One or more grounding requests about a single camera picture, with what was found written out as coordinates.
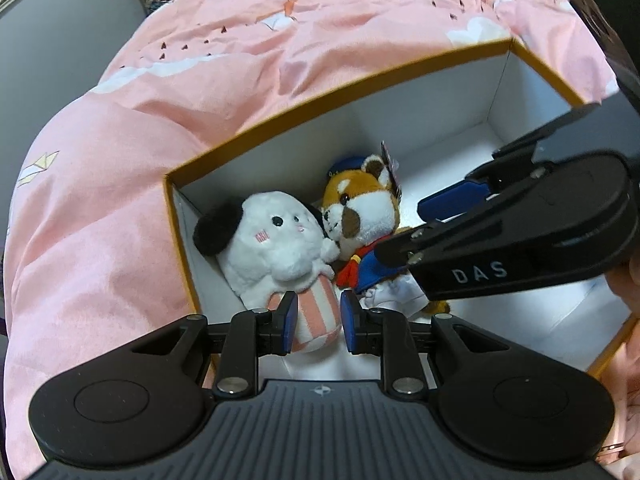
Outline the person's hand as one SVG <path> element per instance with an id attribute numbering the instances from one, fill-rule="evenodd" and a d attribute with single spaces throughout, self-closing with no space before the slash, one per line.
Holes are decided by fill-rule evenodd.
<path id="1" fill-rule="evenodd" d="M 612 293 L 623 300 L 636 318 L 640 316 L 640 257 L 635 252 L 628 262 L 605 274 Z"/>

